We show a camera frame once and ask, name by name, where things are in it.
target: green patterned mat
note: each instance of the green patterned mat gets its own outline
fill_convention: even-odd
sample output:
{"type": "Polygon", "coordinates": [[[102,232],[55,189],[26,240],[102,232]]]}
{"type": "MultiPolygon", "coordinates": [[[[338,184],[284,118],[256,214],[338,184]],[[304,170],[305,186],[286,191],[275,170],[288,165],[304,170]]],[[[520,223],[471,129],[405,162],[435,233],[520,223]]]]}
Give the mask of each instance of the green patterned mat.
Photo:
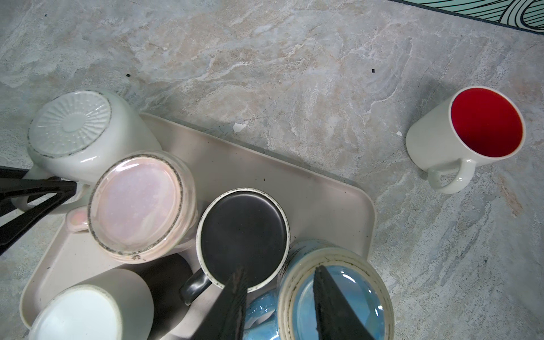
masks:
{"type": "Polygon", "coordinates": [[[544,34],[544,0],[393,1],[544,34]]]}

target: upside-down mug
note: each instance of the upside-down mug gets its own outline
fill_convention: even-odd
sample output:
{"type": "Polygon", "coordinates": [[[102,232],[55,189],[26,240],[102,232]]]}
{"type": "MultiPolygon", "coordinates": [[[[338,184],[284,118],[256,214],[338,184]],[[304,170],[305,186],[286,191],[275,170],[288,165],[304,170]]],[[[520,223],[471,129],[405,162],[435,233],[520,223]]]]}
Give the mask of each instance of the upside-down mug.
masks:
{"type": "Polygon", "coordinates": [[[200,218],[196,254],[200,269],[180,289],[190,305],[212,283],[223,289],[239,267],[248,293],[272,281],[283,268],[290,244],[289,223],[280,204],[254,188],[229,190],[200,218]]]}
{"type": "Polygon", "coordinates": [[[88,229],[117,261],[143,263],[194,246],[198,220],[188,166],[166,151],[138,151],[104,172],[88,206],[69,211],[65,226],[88,229]]]}
{"type": "Polygon", "coordinates": [[[114,268],[55,296],[32,324],[29,339],[145,340],[153,312],[144,279],[114,268]]]}
{"type": "Polygon", "coordinates": [[[297,242],[289,249],[277,288],[246,309],[244,340],[318,340],[313,276],[319,265],[327,268],[374,339],[393,340],[393,306],[376,270],[361,256],[324,240],[297,242]],[[266,321],[253,325],[270,312],[266,321]]]}
{"type": "MultiPolygon", "coordinates": [[[[57,176],[84,185],[82,197],[53,214],[89,202],[90,190],[116,161],[140,150],[162,150],[140,116],[120,96],[108,91],[81,90],[45,104],[28,128],[27,151],[34,162],[24,176],[40,180],[57,176]]],[[[33,206],[28,197],[13,199],[20,210],[33,206]]]]}
{"type": "Polygon", "coordinates": [[[477,166],[515,155],[525,142],[525,122],[516,105],[497,90],[470,86],[419,119],[406,134],[412,161],[429,173],[443,194],[468,185],[477,166]],[[457,173],[448,184],[440,177],[457,173]]]}

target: blue mug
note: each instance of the blue mug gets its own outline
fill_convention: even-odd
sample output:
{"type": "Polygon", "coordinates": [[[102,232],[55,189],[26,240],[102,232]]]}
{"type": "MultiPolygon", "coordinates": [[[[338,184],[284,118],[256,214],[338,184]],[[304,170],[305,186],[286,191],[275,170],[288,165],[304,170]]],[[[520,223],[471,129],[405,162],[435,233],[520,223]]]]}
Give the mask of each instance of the blue mug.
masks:
{"type": "Polygon", "coordinates": [[[323,240],[298,242],[289,249],[277,288],[246,310],[244,340],[318,340],[313,275],[319,265],[327,268],[374,339],[393,340],[393,306],[376,270],[361,256],[323,240]]]}

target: cream mug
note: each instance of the cream mug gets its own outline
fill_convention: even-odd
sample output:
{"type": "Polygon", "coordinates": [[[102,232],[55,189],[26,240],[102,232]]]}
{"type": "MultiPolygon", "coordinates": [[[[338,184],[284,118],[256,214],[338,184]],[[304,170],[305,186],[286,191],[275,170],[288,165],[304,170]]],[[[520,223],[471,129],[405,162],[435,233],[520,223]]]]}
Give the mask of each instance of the cream mug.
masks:
{"type": "MultiPolygon", "coordinates": [[[[136,151],[162,148],[123,98],[81,90],[61,95],[38,111],[28,128],[27,150],[34,165],[25,179],[57,176],[84,184],[80,199],[52,212],[64,214],[89,202],[89,188],[113,163],[136,151]]],[[[27,211],[33,207],[27,200],[12,202],[27,211]]]]}
{"type": "Polygon", "coordinates": [[[32,324],[31,340],[146,340],[153,296],[137,273],[114,268],[51,300],[32,324]]]}
{"type": "Polygon", "coordinates": [[[468,185],[477,166],[515,155],[525,142],[520,110],[505,95],[470,86],[419,119],[406,134],[412,161],[429,173],[429,184],[443,194],[468,185]],[[457,172],[442,186],[440,177],[457,172]]]}

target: tray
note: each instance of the tray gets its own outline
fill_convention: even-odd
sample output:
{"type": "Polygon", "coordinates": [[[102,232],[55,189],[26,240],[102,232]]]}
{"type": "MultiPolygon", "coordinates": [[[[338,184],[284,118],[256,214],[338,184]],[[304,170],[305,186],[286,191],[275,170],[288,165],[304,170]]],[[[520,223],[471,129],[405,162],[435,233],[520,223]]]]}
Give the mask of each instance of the tray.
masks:
{"type": "MultiPolygon", "coordinates": [[[[200,212],[230,189],[260,189],[285,211],[291,242],[324,239],[367,258],[376,211],[361,189],[153,115],[141,117],[163,149],[180,157],[191,169],[200,212]]],[[[180,254],[193,271],[199,268],[194,248],[180,254]]],[[[24,324],[30,327],[45,305],[64,289],[118,265],[98,248],[88,232],[68,233],[61,226],[22,293],[24,324]]],[[[274,285],[273,281],[250,293],[248,299],[274,285]]],[[[219,288],[210,286],[163,339],[189,338],[219,293],[219,288]]]]}

